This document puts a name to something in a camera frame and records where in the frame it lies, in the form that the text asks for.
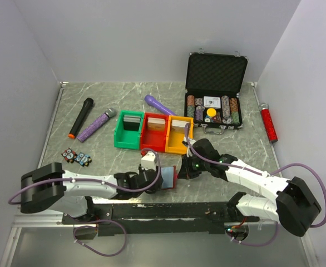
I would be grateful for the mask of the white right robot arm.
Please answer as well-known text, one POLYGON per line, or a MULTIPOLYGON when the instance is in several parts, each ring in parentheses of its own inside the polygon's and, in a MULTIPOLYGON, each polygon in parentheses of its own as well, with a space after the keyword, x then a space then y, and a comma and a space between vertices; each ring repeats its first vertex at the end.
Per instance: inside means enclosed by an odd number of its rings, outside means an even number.
POLYGON ((208 139, 184 138, 182 143, 187 152, 182 156, 179 178, 193 179, 208 172, 256 193, 253 196, 239 192, 230 199, 228 216, 233 221, 250 216, 269 219, 302 237, 322 210, 308 185, 299 177, 286 179, 253 168, 235 156, 220 154, 208 139))

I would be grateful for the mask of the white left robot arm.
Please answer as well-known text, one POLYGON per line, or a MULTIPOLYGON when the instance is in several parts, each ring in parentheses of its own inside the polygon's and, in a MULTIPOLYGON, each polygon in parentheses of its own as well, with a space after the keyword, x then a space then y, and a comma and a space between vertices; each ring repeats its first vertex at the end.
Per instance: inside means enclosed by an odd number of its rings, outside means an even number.
POLYGON ((129 200, 161 189, 161 166, 107 176, 80 175, 54 162, 21 177, 21 213, 53 210, 89 223, 95 216, 93 198, 129 200))

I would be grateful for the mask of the red leather card holder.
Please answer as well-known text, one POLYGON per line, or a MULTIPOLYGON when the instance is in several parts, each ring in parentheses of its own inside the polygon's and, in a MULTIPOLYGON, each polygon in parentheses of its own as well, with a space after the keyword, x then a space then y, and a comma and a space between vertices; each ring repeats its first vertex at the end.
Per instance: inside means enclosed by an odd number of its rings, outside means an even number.
POLYGON ((176 187, 177 172, 176 166, 167 166, 161 169, 163 190, 174 189, 176 187))

